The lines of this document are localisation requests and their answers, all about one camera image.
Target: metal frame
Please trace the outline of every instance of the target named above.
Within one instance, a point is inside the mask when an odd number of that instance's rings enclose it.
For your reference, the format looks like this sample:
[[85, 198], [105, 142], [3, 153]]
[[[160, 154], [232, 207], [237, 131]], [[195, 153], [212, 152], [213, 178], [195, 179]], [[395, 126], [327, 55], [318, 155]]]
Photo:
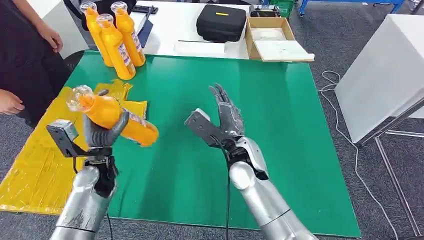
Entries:
[[393, 9], [391, 14], [395, 14], [399, 8], [401, 8], [404, 0], [302, 0], [302, 5], [300, 6], [299, 15], [302, 18], [305, 15], [305, 8], [309, 1], [315, 2], [348, 2], [348, 3], [370, 3], [370, 4], [393, 4]]
[[409, 223], [412, 227], [413, 233], [416, 237], [419, 237], [419, 236], [422, 236], [422, 235], [421, 235], [420, 230], [418, 228], [417, 222], [415, 221], [414, 215], [411, 212], [408, 201], [405, 198], [402, 187], [399, 184], [398, 178], [396, 177], [396, 174], [395, 174], [395, 172], [392, 168], [392, 165], [389, 161], [389, 158], [387, 157], [387, 154], [386, 154], [386, 151], [383, 147], [383, 144], [380, 141], [380, 137], [383, 134], [390, 134], [390, 135], [401, 135], [401, 136], [424, 138], [424, 133], [392, 130], [394, 127], [396, 127], [403, 120], [408, 118], [411, 114], [415, 113], [421, 107], [424, 107], [424, 97], [421, 98], [416, 103], [414, 103], [412, 106], [408, 107], [408, 109], [406, 109], [401, 114], [399, 114], [397, 117], [395, 117], [391, 122], [389, 122], [388, 124], [386, 124], [385, 126], [380, 128], [379, 130], [377, 130], [370, 137], [366, 138], [365, 140], [359, 141], [360, 142], [359, 144], [361, 144], [362, 146], [365, 146], [365, 144], [371, 139], [374, 139], [375, 143], [377, 144], [378, 150], [381, 154], [381, 157], [383, 158], [385, 167], [386, 167], [387, 172], [390, 176], [391, 183], [393, 184], [394, 189], [396, 190], [397, 196], [399, 197], [400, 203], [402, 204], [403, 210], [406, 213], [406, 216], [407, 216]]

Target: metal table leg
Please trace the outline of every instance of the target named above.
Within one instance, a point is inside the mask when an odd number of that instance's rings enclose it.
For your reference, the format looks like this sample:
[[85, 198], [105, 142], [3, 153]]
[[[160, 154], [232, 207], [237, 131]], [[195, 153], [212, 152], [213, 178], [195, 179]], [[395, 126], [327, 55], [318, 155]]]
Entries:
[[421, 233], [420, 233], [420, 230], [418, 229], [417, 222], [415, 222], [415, 219], [411, 212], [408, 201], [405, 198], [404, 192], [402, 191], [398, 178], [396, 177], [395, 172], [393, 171], [392, 165], [390, 164], [389, 158], [387, 157], [387, 154], [383, 148], [382, 142], [380, 141], [380, 138], [378, 136], [375, 137], [374, 140], [375, 140], [375, 143], [377, 144], [378, 150], [380, 151], [381, 157], [383, 158], [385, 167], [390, 176], [390, 180], [393, 183], [394, 188], [396, 189], [396, 193], [400, 199], [400, 203], [402, 204], [402, 207], [405, 210], [406, 216], [408, 217], [413, 233], [415, 234], [415, 236], [420, 236]]
[[308, 4], [308, 0], [302, 0], [302, 5], [300, 5], [299, 16], [302, 18], [305, 15], [306, 4]]
[[419, 101], [414, 103], [412, 106], [410, 106], [408, 109], [406, 109], [404, 112], [399, 114], [397, 117], [395, 117], [391, 122], [377, 130], [374, 134], [372, 134], [370, 137], [363, 141], [359, 141], [362, 146], [365, 145], [366, 142], [368, 142], [370, 139], [378, 138], [382, 134], [386, 133], [387, 131], [393, 129], [396, 127], [399, 123], [401, 123], [403, 120], [405, 120], [407, 117], [409, 117], [411, 114], [415, 113], [418, 109], [424, 106], [424, 97], [421, 98]]
[[391, 135], [401, 135], [401, 136], [409, 136], [409, 137], [417, 137], [417, 138], [424, 138], [424, 133], [419, 132], [411, 132], [411, 131], [395, 131], [395, 130], [388, 130], [386, 134]]
[[401, 6], [402, 6], [402, 3], [396, 3], [394, 6], [393, 6], [393, 9], [390, 11], [390, 13], [391, 14], [395, 14], [400, 8], [401, 8]]

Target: black carrying case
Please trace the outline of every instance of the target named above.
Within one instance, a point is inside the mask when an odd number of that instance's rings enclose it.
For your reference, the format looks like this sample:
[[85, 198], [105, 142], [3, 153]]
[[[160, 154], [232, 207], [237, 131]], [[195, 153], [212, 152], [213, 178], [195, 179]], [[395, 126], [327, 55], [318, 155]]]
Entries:
[[197, 18], [197, 34], [215, 43], [237, 42], [246, 24], [246, 11], [208, 4]]

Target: robotic arm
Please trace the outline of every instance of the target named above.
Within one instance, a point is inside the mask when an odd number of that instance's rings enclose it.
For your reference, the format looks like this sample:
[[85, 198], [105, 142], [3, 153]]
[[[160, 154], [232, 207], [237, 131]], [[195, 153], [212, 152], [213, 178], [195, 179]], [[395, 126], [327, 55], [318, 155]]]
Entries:
[[228, 159], [229, 178], [240, 191], [267, 240], [318, 240], [296, 217], [269, 179], [261, 149], [244, 136], [239, 109], [218, 84], [209, 87], [219, 110], [220, 127], [196, 109], [185, 121], [210, 147], [221, 148]]
[[72, 141], [78, 136], [68, 120], [56, 120], [46, 128], [67, 158], [87, 156], [83, 168], [72, 183], [72, 191], [56, 223], [50, 240], [94, 240], [109, 203], [117, 188], [118, 170], [112, 144], [127, 125], [130, 114], [121, 113], [119, 121], [108, 130], [83, 115], [83, 131], [89, 150], [85, 152]]

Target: white power cord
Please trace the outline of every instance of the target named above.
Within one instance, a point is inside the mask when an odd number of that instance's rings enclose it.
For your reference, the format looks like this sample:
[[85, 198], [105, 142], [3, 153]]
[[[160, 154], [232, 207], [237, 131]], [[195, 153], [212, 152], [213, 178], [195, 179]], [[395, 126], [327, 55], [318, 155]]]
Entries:
[[[337, 75], [337, 77], [338, 77], [338, 82], [334, 82], [334, 81], [332, 81], [331, 79], [329, 79], [328, 77], [326, 77], [324, 74], [326, 74], [326, 73], [329, 73], [329, 74], [334, 74], [334, 75]], [[340, 77], [340, 74], [338, 74], [337, 72], [335, 72], [335, 71], [330, 71], [330, 70], [327, 70], [327, 71], [323, 71], [322, 73], [321, 73], [321, 76], [323, 77], [323, 78], [325, 78], [327, 81], [330, 81], [331, 82], [331, 84], [328, 84], [328, 85], [326, 85], [326, 86], [324, 86], [323, 88], [321, 88], [321, 90], [318, 90], [317, 89], [317, 91], [318, 92], [320, 92], [321, 93], [321, 95], [328, 101], [328, 103], [331, 105], [331, 107], [332, 107], [332, 109], [334, 109], [334, 112], [335, 112], [335, 120], [336, 120], [336, 122], [335, 122], [335, 129], [337, 130], [337, 132], [339, 132], [349, 143], [350, 143], [350, 145], [352, 145], [354, 148], [355, 148], [355, 150], [356, 150], [356, 155], [355, 155], [355, 173], [356, 173], [356, 176], [359, 178], [359, 180], [362, 182], [362, 184], [363, 184], [363, 186], [365, 187], [365, 189], [368, 191], [368, 193], [369, 193], [369, 195], [371, 196], [371, 198], [380, 206], [380, 208], [381, 208], [381, 210], [382, 210], [382, 212], [383, 212], [383, 214], [384, 214], [384, 216], [385, 216], [385, 219], [387, 219], [387, 222], [388, 222], [388, 224], [390, 225], [390, 227], [391, 227], [391, 229], [393, 230], [393, 232], [394, 232], [394, 236], [396, 237], [396, 240], [399, 240], [399, 238], [398, 238], [398, 234], [396, 233], [396, 230], [395, 230], [395, 227], [393, 227], [393, 224], [392, 224], [392, 222], [390, 221], [390, 219], [389, 219], [389, 217], [387, 216], [387, 213], [386, 213], [386, 211], [385, 211], [385, 209], [384, 209], [384, 207], [382, 206], [382, 204], [374, 197], [374, 195], [371, 193], [371, 190], [368, 188], [368, 186], [367, 186], [367, 184], [365, 184], [365, 181], [362, 179], [362, 177], [359, 175], [359, 173], [358, 173], [358, 154], [359, 154], [359, 149], [358, 149], [358, 147], [342, 132], [342, 131], [340, 131], [340, 129], [339, 129], [339, 114], [338, 114], [338, 112], [337, 112], [337, 109], [334, 107], [334, 105], [333, 105], [333, 103], [324, 95], [324, 92], [328, 92], [328, 91], [334, 91], [334, 88], [337, 86], [337, 84], [339, 84], [339, 82], [340, 82], [340, 79], [341, 79], [341, 77]]]

